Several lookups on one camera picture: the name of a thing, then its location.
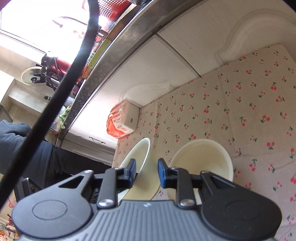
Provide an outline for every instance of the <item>cream bowl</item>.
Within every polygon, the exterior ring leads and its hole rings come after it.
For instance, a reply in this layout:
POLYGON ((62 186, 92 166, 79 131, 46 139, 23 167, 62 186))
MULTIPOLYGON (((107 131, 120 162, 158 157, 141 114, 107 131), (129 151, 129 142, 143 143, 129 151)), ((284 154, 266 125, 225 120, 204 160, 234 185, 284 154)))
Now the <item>cream bowl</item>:
POLYGON ((157 160, 150 150, 150 139, 144 138, 139 141, 127 154, 119 167, 126 167, 130 159, 136 160, 138 173, 133 187, 118 194, 118 201, 127 200, 151 200, 160 187, 157 171, 157 160))
MULTIPOLYGON (((233 181, 233 166, 228 152, 212 140, 199 139, 187 143, 175 154, 169 166, 181 167, 196 175, 207 170, 233 181)), ((175 200, 176 190, 168 188, 167 192, 169 199, 175 200)), ((194 195, 197 204, 201 204, 197 188, 194 195)))

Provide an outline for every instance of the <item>orange package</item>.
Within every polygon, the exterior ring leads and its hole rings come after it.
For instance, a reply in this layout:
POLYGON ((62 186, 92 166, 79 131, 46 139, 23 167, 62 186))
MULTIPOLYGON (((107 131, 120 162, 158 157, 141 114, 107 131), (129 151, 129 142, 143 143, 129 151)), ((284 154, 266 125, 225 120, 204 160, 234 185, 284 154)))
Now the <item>orange package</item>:
POLYGON ((125 100, 112 108, 107 120, 107 133, 115 138, 124 137, 137 128, 140 109, 125 100))

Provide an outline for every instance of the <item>tablecloth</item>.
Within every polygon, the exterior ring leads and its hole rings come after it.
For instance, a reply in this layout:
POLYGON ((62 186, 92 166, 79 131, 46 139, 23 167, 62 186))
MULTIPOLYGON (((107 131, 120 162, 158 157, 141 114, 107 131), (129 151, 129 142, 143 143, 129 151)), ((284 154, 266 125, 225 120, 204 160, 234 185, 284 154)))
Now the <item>tablecloth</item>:
MULTIPOLYGON (((250 53, 155 100, 140 110, 137 130, 118 140, 118 166, 148 137, 169 164, 186 143, 220 143, 234 182, 281 208, 278 240, 296 240, 296 64, 283 45, 250 53)), ((155 199, 166 199, 162 188, 155 199)))

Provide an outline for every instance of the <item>window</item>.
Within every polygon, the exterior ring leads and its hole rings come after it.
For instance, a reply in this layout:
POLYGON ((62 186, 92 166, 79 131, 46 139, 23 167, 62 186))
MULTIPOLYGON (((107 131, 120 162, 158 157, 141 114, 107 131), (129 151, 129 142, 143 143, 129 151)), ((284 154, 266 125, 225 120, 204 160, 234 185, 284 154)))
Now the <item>window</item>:
MULTIPOLYGON (((1 11, 1 33, 72 63, 89 19, 84 0, 11 0, 1 11)), ((110 22, 100 16, 104 29, 110 22)))

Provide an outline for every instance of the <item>red basket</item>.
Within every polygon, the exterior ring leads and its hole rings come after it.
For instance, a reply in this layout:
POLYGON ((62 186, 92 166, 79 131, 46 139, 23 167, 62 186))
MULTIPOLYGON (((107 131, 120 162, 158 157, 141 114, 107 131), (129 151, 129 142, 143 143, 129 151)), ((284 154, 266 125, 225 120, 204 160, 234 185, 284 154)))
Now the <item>red basket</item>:
POLYGON ((121 14, 131 5, 127 0, 99 0, 100 15, 109 21, 115 22, 121 14))

